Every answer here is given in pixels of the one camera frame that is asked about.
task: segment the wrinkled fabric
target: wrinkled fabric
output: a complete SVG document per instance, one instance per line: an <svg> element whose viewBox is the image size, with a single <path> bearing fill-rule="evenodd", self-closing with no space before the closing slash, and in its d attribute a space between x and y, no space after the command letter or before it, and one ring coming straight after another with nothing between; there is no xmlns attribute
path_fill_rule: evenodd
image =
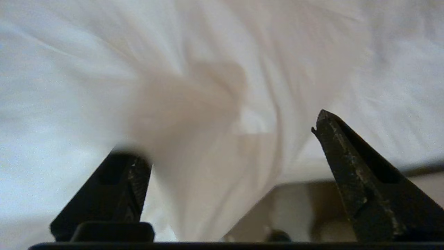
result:
<svg viewBox="0 0 444 250"><path fill-rule="evenodd" d="M155 168L156 241L217 241L273 186L331 178L339 115L400 169L442 157L444 2L0 3L0 246L48 225L115 145Z"/></svg>

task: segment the white fabric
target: white fabric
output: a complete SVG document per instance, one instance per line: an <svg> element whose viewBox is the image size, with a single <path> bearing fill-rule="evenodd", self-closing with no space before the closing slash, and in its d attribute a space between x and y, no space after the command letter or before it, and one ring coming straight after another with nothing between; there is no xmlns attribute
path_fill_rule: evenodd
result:
<svg viewBox="0 0 444 250"><path fill-rule="evenodd" d="M320 109L397 166L442 155L443 1L0 9L0 248L50 241L116 144L154 161L157 241L218 240L274 185L330 178Z"/></svg>

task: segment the blurry beige object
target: blurry beige object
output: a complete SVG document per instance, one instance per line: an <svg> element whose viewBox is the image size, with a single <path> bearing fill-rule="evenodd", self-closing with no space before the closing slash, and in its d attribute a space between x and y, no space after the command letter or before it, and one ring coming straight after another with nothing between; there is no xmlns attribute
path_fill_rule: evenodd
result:
<svg viewBox="0 0 444 250"><path fill-rule="evenodd" d="M4 248L50 240L116 144L154 162L143 220L163 241L219 240L275 185L331 179L320 109L401 169L443 157L443 1L0 9Z"/></svg>

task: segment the white bedsheet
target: white bedsheet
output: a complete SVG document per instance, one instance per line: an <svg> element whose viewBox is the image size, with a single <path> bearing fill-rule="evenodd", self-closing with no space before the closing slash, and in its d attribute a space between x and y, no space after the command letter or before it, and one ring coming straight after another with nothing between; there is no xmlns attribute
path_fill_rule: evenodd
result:
<svg viewBox="0 0 444 250"><path fill-rule="evenodd" d="M50 241L115 145L155 164L157 241L220 239L274 185L331 178L342 117L396 166L442 157L443 1L0 2L0 248Z"/></svg>

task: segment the beige surface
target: beige surface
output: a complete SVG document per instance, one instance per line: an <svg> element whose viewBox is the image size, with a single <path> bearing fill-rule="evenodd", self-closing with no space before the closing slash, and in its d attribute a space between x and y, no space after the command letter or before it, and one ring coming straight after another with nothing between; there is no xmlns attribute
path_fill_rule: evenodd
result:
<svg viewBox="0 0 444 250"><path fill-rule="evenodd" d="M444 173L410 178L444 207ZM300 183L275 188L226 235L234 242L260 242L271 229L297 242L356 240L333 182Z"/></svg>

